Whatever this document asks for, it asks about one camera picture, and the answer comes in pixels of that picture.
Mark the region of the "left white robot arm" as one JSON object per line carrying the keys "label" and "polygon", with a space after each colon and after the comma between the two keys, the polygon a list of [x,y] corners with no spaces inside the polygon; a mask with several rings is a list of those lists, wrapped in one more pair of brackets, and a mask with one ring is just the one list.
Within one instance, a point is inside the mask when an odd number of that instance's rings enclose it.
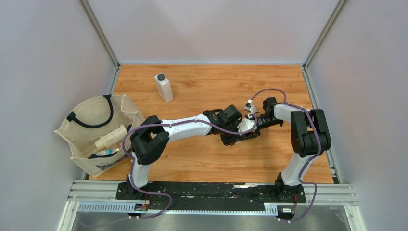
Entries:
{"label": "left white robot arm", "polygon": [[130,129],[122,140],[130,140],[130,148],[123,148],[131,159],[128,193],[137,200],[145,197],[151,165],[169,143],[211,134],[243,138],[256,131],[257,124],[253,113],[243,116],[234,105],[176,120],[160,120],[156,115],[148,117],[140,126]]}

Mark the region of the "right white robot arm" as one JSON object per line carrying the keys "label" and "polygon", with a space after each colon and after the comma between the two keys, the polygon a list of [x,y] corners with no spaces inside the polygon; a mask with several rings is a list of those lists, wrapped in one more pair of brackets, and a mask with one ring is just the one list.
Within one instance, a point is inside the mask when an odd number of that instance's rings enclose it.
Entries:
{"label": "right white robot arm", "polygon": [[303,178],[314,160],[331,147],[331,136],[322,109],[302,109],[292,104],[278,103],[276,98],[263,101],[264,113],[258,118],[259,129],[290,124],[293,154],[286,168],[275,181],[275,197],[288,201],[302,190]]}

